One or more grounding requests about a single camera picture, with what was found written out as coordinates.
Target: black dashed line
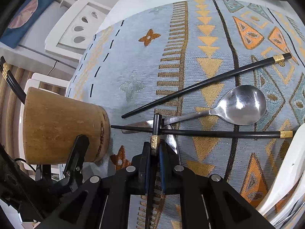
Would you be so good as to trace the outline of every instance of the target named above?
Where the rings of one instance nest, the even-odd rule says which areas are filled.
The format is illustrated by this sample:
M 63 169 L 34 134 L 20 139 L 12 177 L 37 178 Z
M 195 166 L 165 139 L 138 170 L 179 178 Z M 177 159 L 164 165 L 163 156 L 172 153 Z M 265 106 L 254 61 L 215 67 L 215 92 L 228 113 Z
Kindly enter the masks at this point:
M 105 59 L 103 60 L 103 62 L 105 62 L 105 60 L 106 60 L 106 58 L 108 57 L 108 55 L 109 55 L 109 53 L 107 53 L 107 55 L 106 55 Z
M 93 84 L 91 85 L 90 97 L 92 95 Z
M 96 74 L 94 75 L 94 77 L 96 77 L 96 75 L 97 75 L 97 73 L 99 72 L 100 68 L 101 68 L 101 67 L 99 67 L 99 68 L 97 69 Z

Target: wooden cup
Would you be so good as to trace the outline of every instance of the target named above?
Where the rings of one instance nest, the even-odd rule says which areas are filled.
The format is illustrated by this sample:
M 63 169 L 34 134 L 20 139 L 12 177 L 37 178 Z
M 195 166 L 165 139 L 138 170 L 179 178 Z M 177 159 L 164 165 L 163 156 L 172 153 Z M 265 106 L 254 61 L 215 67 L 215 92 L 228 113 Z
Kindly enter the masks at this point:
M 23 148 L 28 164 L 66 163 L 80 134 L 90 142 L 85 162 L 98 161 L 107 151 L 109 132 L 102 107 L 29 88 L 23 112 Z

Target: blue patterned tablecloth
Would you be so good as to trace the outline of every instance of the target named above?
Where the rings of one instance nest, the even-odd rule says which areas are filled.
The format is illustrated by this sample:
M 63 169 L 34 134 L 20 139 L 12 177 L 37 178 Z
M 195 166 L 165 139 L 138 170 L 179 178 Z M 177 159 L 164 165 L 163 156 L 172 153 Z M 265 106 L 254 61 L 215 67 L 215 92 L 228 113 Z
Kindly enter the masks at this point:
M 133 15 L 94 36 L 67 89 L 67 96 L 102 106 L 111 124 L 179 116 L 214 107 L 239 85 L 254 85 L 267 99 L 254 125 L 237 126 L 216 116 L 176 124 L 176 129 L 296 130 L 305 120 L 305 27 L 260 5 L 235 0 L 190 0 Z M 143 113 L 121 115 L 164 95 L 251 62 L 291 52 L 292 59 L 208 86 Z M 85 178 L 113 175 L 140 154 L 149 134 L 111 130 L 100 163 L 84 165 Z M 217 173 L 256 207 L 271 187 L 289 139 L 178 137 L 182 165 L 196 174 Z M 293 190 L 267 214 L 270 219 Z M 144 228 L 145 196 L 133 196 L 128 228 Z M 179 197 L 155 189 L 153 228 L 180 228 Z

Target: cable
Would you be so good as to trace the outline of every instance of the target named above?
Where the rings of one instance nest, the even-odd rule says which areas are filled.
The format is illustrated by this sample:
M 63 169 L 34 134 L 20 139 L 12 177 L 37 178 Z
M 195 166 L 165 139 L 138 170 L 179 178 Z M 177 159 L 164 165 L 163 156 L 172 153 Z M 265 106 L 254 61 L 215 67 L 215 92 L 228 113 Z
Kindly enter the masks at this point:
M 15 161 L 15 162 L 16 162 L 16 161 L 25 162 L 28 166 L 31 167 L 31 169 L 32 169 L 34 172 L 36 172 L 36 170 L 34 169 L 34 167 L 33 167 L 32 165 L 28 164 L 23 158 L 15 158 L 14 161 Z

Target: spoon handle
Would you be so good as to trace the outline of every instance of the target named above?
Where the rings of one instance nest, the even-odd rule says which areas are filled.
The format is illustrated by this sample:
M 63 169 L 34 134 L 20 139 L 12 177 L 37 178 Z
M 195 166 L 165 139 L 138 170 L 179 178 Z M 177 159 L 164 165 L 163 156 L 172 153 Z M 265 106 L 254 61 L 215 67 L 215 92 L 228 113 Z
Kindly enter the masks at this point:
M 204 110 L 204 111 L 201 111 L 201 112 L 198 112 L 198 113 L 191 113 L 191 114 L 181 115 L 181 116 L 177 116 L 177 117 L 165 118 L 164 119 L 164 125 L 173 124 L 173 123 L 179 122 L 179 121 L 186 121 L 186 120 L 190 120 L 190 119 L 195 119 L 195 118 L 207 116 L 207 115 L 210 115 L 210 114 L 211 114 L 210 110 Z

